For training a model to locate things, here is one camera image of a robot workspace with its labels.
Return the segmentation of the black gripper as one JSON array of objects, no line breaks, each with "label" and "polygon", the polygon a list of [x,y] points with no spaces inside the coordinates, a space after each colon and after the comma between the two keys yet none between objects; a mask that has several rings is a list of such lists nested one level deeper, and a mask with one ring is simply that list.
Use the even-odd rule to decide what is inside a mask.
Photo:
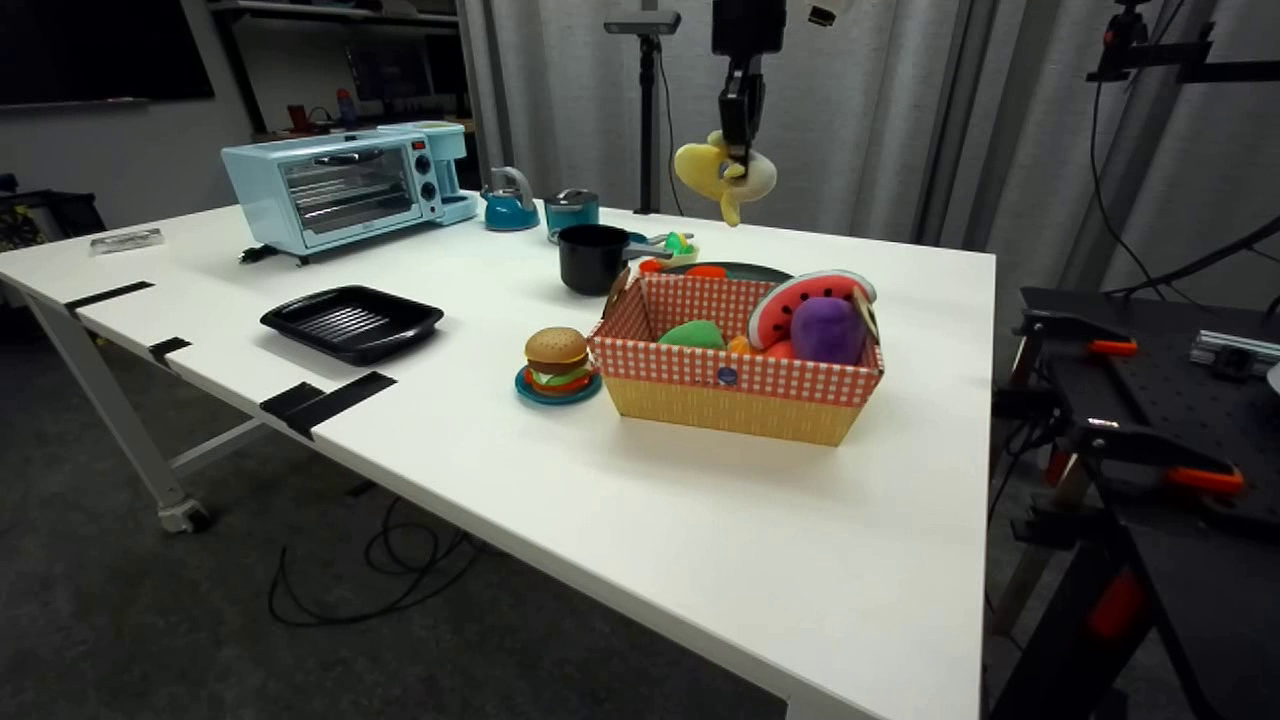
[{"label": "black gripper", "polygon": [[[782,0],[711,0],[711,53],[764,58],[782,43]],[[746,164],[764,116],[764,68],[728,65],[721,88],[721,131],[731,164]]]}]

